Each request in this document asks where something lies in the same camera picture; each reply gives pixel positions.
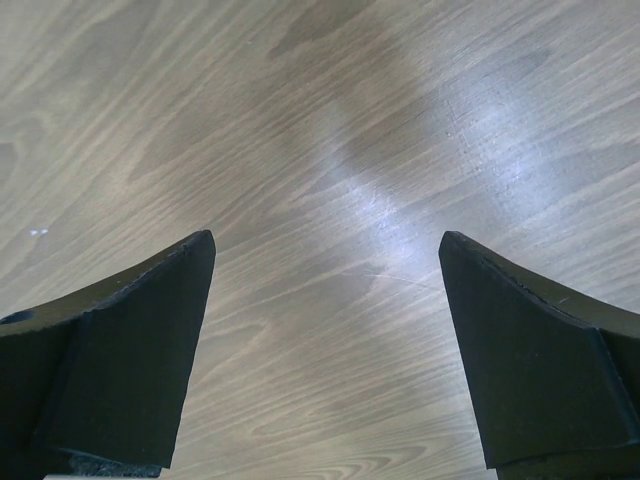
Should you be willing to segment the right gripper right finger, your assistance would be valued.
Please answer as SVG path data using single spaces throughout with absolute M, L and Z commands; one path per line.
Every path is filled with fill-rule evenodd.
M 448 231 L 439 260 L 485 464 L 501 479 L 639 475 L 639 317 Z

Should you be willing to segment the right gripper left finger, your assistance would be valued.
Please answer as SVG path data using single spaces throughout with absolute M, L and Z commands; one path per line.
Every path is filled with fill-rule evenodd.
M 1 321 L 1 474 L 156 478 L 171 465 L 216 248 L 197 231 Z

